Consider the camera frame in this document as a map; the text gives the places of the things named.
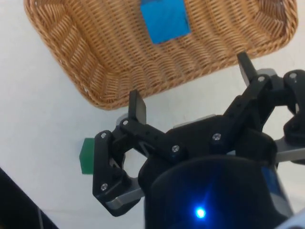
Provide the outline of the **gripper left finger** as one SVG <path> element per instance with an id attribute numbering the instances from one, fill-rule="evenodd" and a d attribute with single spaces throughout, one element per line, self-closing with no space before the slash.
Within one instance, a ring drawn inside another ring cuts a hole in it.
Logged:
<path id="1" fill-rule="evenodd" d="M 137 177 L 123 168 L 131 149 L 146 157 Z M 133 90 L 127 116 L 113 131 L 102 131 L 94 139 L 92 194 L 111 215 L 121 216 L 150 194 L 157 177 L 187 155 L 183 144 L 146 123 L 145 102 Z"/>

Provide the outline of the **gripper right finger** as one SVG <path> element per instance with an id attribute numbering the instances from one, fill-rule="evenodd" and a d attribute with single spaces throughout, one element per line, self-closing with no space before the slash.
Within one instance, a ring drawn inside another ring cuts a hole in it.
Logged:
<path id="1" fill-rule="evenodd" d="M 293 70 L 279 77 L 273 69 L 256 70 L 247 53 L 237 55 L 247 85 L 213 129 L 214 154 L 235 151 L 239 157 L 269 164 L 305 163 L 305 72 Z M 286 106 L 293 117 L 284 125 L 284 136 L 273 140 L 263 127 L 277 106 Z"/>

